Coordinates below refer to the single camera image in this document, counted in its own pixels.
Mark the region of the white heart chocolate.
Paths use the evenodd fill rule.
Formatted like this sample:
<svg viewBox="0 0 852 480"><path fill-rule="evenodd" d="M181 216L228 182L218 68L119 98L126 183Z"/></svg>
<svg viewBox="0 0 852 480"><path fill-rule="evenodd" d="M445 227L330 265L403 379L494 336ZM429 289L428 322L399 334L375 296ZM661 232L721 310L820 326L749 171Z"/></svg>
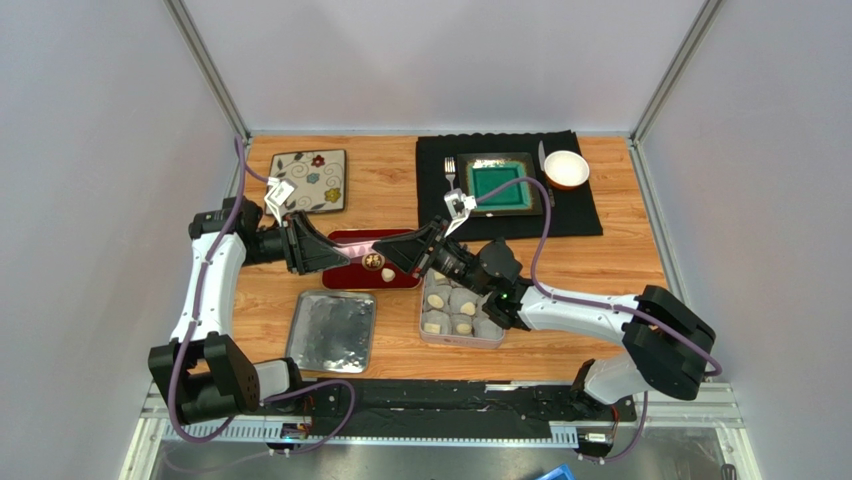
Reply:
<svg viewBox="0 0 852 480"><path fill-rule="evenodd" d="M477 313L477 306L474 302L466 302L459 308L459 312L461 314L473 317Z"/></svg>
<svg viewBox="0 0 852 480"><path fill-rule="evenodd" d="M395 271L392 270L392 269L389 269L389 268L383 268L381 270L380 274L381 274L382 280L386 283L392 282L396 277Z"/></svg>

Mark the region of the pink handled metal tongs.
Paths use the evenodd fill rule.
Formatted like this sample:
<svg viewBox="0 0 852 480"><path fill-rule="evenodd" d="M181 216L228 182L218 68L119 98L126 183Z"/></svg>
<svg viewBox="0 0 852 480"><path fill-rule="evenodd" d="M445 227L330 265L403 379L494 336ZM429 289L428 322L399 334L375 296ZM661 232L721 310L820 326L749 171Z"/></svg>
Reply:
<svg viewBox="0 0 852 480"><path fill-rule="evenodd" d="M350 259L361 258L375 254L374 245L376 240L365 240L351 243L337 244L334 249Z"/></svg>

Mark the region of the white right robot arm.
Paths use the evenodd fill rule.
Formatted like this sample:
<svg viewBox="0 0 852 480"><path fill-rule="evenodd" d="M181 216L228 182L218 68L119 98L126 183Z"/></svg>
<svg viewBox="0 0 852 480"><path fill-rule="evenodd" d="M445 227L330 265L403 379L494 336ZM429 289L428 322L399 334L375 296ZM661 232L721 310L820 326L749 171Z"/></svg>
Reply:
<svg viewBox="0 0 852 480"><path fill-rule="evenodd" d="M572 385L580 403L611 405L650 390L697 397L715 333L670 291L648 285L639 295L602 296L555 289L524 277L503 239L472 253L448 230L437 219L373 249L413 277L440 273L483 297L487 317L504 330L563 331L622 345L624 353L582 365Z"/></svg>

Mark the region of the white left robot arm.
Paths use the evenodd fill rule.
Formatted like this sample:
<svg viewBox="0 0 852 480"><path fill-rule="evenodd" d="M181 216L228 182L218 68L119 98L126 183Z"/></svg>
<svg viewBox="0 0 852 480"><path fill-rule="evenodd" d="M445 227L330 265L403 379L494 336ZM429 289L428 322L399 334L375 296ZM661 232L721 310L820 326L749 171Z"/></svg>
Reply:
<svg viewBox="0 0 852 480"><path fill-rule="evenodd" d="M245 266L283 261L304 275L349 264L303 212L263 227L263 210L244 197L197 214L188 227L192 273L169 342L150 349L148 368L174 423L185 426L255 412L268 398L300 387L289 358L253 363L233 338L238 276Z"/></svg>

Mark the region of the red lacquer tray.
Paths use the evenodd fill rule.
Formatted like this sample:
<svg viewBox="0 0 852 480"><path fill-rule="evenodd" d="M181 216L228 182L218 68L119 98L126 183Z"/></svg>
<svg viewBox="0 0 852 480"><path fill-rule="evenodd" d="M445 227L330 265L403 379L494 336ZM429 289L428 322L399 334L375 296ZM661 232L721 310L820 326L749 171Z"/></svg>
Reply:
<svg viewBox="0 0 852 480"><path fill-rule="evenodd" d="M350 229L333 231L328 234L328 237L343 244L409 232L411 229ZM386 283L382 280L380 272L383 268L395 271L396 277L392 282ZM356 258L347 266L323 272L321 280L325 288L332 290L415 289L421 283L420 279L402 273L390 262L380 266L378 260L370 259L367 266L364 266L362 258Z"/></svg>

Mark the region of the pink metal tin box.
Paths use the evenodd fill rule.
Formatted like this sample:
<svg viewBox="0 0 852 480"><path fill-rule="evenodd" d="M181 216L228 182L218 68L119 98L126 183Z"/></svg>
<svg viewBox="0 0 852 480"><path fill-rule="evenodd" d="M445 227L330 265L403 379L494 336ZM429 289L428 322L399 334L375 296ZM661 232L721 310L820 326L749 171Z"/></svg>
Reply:
<svg viewBox="0 0 852 480"><path fill-rule="evenodd" d="M484 297L429 270L423 281L420 338L431 344L499 348L506 333L485 314L484 302Z"/></svg>

